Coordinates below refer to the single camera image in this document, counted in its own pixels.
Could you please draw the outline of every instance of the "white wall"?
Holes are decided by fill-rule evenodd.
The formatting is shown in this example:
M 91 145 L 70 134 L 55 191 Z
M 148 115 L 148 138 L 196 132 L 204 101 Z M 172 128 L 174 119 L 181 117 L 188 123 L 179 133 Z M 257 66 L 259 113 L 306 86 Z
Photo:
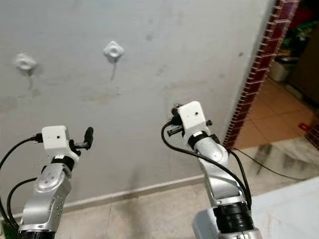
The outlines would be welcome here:
M 200 173 L 194 158 L 166 148 L 160 128 L 173 103 L 202 102 L 223 139 L 272 0 L 10 0 L 0 2 L 0 152 L 43 126 L 65 124 L 94 144 L 73 171 L 68 202 Z M 102 54 L 125 49 L 113 65 Z M 17 53 L 39 63 L 32 79 Z M 47 162 L 42 145 L 14 152 L 2 198 Z M 30 187 L 13 200 L 22 207 Z

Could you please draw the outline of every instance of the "robotic arm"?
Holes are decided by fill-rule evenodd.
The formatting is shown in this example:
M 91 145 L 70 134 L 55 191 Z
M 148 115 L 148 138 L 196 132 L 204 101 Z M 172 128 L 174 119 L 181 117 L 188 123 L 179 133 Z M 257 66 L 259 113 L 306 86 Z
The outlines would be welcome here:
M 64 201 L 71 191 L 72 170 L 81 154 L 77 149 L 91 148 L 93 129 L 89 127 L 84 142 L 69 140 L 63 125 L 42 129 L 44 149 L 51 163 L 38 176 L 31 198 L 25 204 L 18 229 L 20 239 L 53 239 L 58 229 Z
M 210 131 L 206 125 L 210 123 L 206 122 L 200 103 L 191 102 L 173 109 L 172 112 L 174 117 L 171 124 L 176 127 L 169 130 L 168 135 L 182 131 L 185 144 L 198 154 L 212 206 L 212 211 L 208 210 L 204 214 L 201 212 L 196 215 L 193 221 L 196 237 L 198 239 L 261 239 L 259 230 L 253 225 L 248 209 L 250 199 L 246 198 L 244 189 L 229 173 L 211 163 L 216 162 L 228 168 L 228 152 L 209 136 Z

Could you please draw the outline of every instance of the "marble floor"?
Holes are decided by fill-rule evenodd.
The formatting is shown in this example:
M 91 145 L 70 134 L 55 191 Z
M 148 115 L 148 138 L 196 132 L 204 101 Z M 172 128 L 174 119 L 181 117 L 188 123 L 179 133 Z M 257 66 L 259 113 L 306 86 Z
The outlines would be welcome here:
M 280 141 L 243 151 L 285 175 L 301 179 L 319 175 L 319 152 L 304 138 Z M 262 168 L 240 152 L 237 154 L 245 168 L 252 195 L 264 194 L 298 183 Z M 230 167 L 238 175 L 238 166 L 234 158 L 230 159 Z M 56 238 L 194 239 L 192 220 L 197 212 L 207 208 L 209 201 L 204 185 L 185 186 L 65 213 Z M 276 237 L 266 234 L 263 238 Z

